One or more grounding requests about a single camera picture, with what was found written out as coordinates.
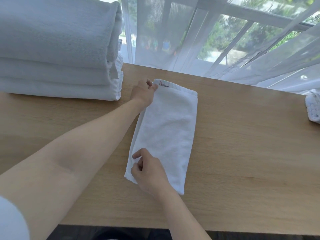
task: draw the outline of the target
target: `wooden table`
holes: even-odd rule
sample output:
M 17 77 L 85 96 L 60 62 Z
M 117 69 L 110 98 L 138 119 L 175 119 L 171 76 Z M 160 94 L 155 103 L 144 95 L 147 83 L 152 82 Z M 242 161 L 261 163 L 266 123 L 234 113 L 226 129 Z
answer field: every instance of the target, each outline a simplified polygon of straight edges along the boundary
M 304 96 L 130 64 L 123 72 L 116 102 L 0 93 L 0 173 L 128 101 L 138 79 L 161 78 L 198 92 L 182 198 L 206 230 L 320 235 L 320 125 Z M 135 125 L 62 224 L 167 227 L 123 177 Z

